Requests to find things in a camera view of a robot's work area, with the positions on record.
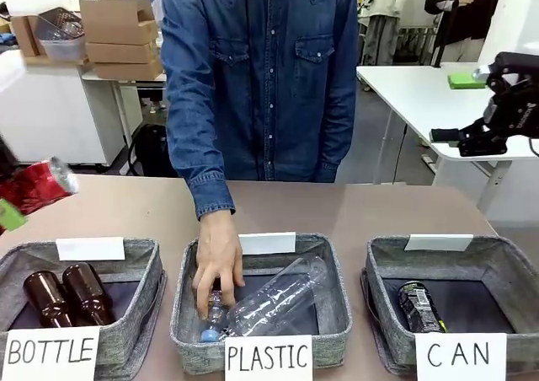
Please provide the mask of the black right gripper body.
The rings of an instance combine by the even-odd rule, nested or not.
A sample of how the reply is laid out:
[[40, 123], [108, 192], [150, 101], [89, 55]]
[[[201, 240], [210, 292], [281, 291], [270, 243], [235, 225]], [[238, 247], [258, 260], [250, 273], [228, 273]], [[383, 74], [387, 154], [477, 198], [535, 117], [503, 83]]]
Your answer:
[[511, 87], [495, 94], [483, 112], [484, 125], [503, 137], [538, 138], [538, 88]]

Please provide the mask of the person's right hand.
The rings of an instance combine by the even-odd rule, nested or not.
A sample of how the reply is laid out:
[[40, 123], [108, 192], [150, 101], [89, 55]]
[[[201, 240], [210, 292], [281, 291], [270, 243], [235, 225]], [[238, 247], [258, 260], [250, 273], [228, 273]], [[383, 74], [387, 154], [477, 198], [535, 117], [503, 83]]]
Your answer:
[[243, 251], [230, 210], [205, 214], [200, 219], [197, 247], [197, 271], [192, 287], [196, 308], [201, 319], [209, 311], [214, 281], [220, 280], [221, 300], [227, 306], [235, 304], [235, 287], [243, 287]]

